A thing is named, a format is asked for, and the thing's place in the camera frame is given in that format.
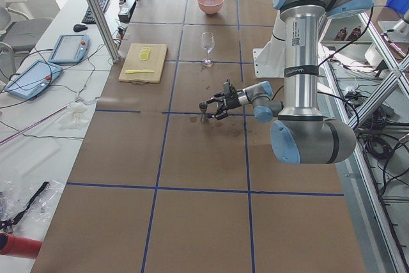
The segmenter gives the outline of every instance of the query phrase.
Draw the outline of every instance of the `white desk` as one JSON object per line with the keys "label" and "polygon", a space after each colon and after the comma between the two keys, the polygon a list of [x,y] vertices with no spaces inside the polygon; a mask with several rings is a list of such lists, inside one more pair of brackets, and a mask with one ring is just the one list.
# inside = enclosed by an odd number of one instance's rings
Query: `white desk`
{"label": "white desk", "polygon": [[[74,34],[72,30],[73,25],[81,22],[87,7],[86,0],[68,0],[37,43],[37,50],[53,48],[58,36],[61,34]],[[118,11],[118,0],[111,0],[109,9],[105,13],[111,33],[114,33],[118,27]],[[94,53],[98,46],[104,44],[96,25],[88,25],[88,29],[80,32],[80,34],[88,34],[91,38],[88,56]],[[49,53],[42,54],[45,59],[48,59]],[[25,70],[37,59],[41,59],[41,56],[38,54],[28,57],[18,72]],[[101,94],[112,65],[109,53],[105,47],[102,47],[89,60],[95,65],[95,71],[86,89],[81,94],[84,100],[93,100]],[[79,65],[64,71],[54,84],[68,86],[74,91],[81,90],[86,79],[94,69],[90,62],[83,61]],[[3,112],[0,120],[19,130],[24,129],[74,100],[75,93],[62,86],[52,86],[44,94],[31,102],[0,109]],[[21,101],[21,99],[8,93],[0,94],[0,106],[12,105]],[[91,120],[94,110],[95,104],[88,105],[85,115],[89,120]],[[29,130],[27,134],[35,136],[84,137],[88,125],[80,129],[60,128],[58,120],[64,113],[63,111],[39,124],[39,126]],[[0,123],[0,139],[5,139],[14,133],[13,129],[5,127]],[[51,187],[55,187],[58,190],[54,195],[55,197],[47,202],[47,208],[45,209],[46,215],[52,217],[62,192],[60,188],[66,183],[81,143],[82,140],[37,139],[19,136],[2,145],[0,147],[0,189],[3,189],[2,185],[5,184],[5,181],[13,182],[16,186],[16,195],[25,196],[26,198],[21,199],[22,203],[25,203],[44,181],[61,183],[52,183],[51,185]],[[43,240],[51,218],[45,221],[36,221],[33,218],[33,214],[27,214],[15,227],[14,234],[21,237]],[[1,272],[29,272],[33,263],[34,260],[0,256]]]}

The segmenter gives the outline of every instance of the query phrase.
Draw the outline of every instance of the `computer mouse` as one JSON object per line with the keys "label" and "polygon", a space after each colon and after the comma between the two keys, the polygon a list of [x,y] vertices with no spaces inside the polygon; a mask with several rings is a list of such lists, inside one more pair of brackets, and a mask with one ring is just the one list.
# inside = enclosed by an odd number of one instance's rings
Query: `computer mouse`
{"label": "computer mouse", "polygon": [[73,28],[74,32],[81,32],[86,29],[88,29],[88,27],[85,24],[75,24]]}

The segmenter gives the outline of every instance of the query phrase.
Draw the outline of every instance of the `keyboard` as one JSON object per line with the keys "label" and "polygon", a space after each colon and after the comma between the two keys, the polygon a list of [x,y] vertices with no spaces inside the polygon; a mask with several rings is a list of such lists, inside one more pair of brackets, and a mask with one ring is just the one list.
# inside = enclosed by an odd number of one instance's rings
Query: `keyboard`
{"label": "keyboard", "polygon": [[[98,0],[101,10],[105,12],[108,9],[110,0]],[[95,18],[92,15],[91,8],[88,7],[87,12],[85,12],[84,18],[82,19],[83,24],[96,24]]]}

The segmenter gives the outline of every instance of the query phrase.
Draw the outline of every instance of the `yellow knife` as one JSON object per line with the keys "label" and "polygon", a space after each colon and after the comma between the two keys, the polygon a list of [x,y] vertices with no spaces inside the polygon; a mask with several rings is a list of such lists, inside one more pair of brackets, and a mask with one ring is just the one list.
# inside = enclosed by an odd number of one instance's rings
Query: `yellow knife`
{"label": "yellow knife", "polygon": [[126,70],[126,74],[136,74],[136,73],[154,73],[154,70]]}

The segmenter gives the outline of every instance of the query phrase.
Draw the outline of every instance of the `wine glass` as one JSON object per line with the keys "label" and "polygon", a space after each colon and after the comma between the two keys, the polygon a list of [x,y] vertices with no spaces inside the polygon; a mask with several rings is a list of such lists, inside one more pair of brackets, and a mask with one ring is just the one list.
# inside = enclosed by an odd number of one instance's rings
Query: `wine glass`
{"label": "wine glass", "polygon": [[202,34],[202,48],[206,49],[207,58],[202,60],[202,65],[210,67],[213,65],[213,62],[209,58],[209,53],[215,47],[215,37],[211,32],[205,32]]}

